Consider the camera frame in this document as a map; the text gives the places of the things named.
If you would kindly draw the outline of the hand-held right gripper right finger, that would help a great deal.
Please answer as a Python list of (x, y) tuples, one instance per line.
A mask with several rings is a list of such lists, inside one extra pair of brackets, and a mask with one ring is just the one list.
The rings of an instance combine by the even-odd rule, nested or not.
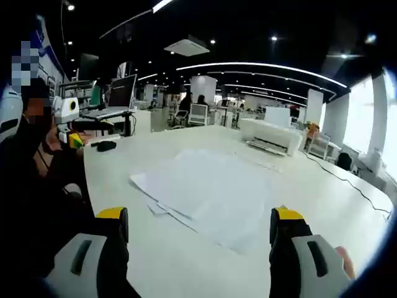
[(270, 297), (339, 297), (350, 286), (342, 256), (298, 212), (273, 208), (269, 240)]

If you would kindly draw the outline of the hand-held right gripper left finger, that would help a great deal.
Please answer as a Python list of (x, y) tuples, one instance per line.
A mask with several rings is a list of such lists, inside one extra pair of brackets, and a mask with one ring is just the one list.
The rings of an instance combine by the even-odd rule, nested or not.
[(127, 280), (128, 209), (105, 209), (54, 257), (52, 297), (139, 297)]

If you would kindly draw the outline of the person's left hand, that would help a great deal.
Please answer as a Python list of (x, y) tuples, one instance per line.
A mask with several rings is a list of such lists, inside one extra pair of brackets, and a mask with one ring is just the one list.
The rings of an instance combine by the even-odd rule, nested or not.
[(66, 145), (59, 139), (57, 134), (48, 133), (45, 142), (51, 151), (61, 151), (66, 149)]

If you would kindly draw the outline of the person's right hand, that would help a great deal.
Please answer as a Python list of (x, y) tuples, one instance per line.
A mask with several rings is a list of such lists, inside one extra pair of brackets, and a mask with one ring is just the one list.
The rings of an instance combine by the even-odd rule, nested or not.
[(355, 279), (355, 271), (354, 264), (347, 252), (347, 250), (343, 246), (335, 247), (335, 250), (339, 254), (339, 256), (343, 259), (343, 268), (346, 274), (350, 279)]

